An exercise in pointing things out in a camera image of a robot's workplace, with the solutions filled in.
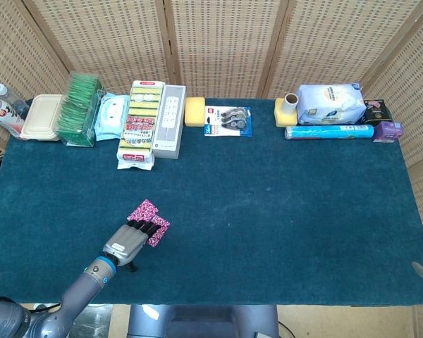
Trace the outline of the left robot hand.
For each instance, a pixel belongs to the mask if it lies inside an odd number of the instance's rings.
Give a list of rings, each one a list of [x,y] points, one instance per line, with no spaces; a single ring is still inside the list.
[[[129,220],[105,243],[101,256],[109,259],[116,268],[124,267],[134,273],[137,271],[134,258],[160,228],[152,221]]]

